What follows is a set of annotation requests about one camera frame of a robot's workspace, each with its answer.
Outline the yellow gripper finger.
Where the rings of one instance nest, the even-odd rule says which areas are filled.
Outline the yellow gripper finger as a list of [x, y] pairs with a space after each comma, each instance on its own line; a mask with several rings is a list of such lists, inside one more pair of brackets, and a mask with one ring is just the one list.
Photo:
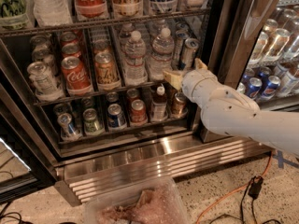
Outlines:
[[202, 60], [200, 58], [196, 58], [194, 60], [194, 65], [195, 65], [196, 70], [199, 70], [199, 69], [207, 70], [207, 66], [202, 62]]
[[183, 78], [187, 75], [187, 72], [180, 70], [164, 70], [163, 75], [166, 82], [176, 90], [180, 90], [182, 88]]

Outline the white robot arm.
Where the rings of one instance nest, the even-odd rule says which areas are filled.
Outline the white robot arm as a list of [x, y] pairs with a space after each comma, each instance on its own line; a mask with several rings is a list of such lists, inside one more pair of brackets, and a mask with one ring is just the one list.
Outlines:
[[221, 84], [200, 60], [192, 70], [163, 71], [164, 80], [201, 109], [201, 121], [219, 135], [252, 139], [299, 157], [299, 114], [264, 111], [248, 96]]

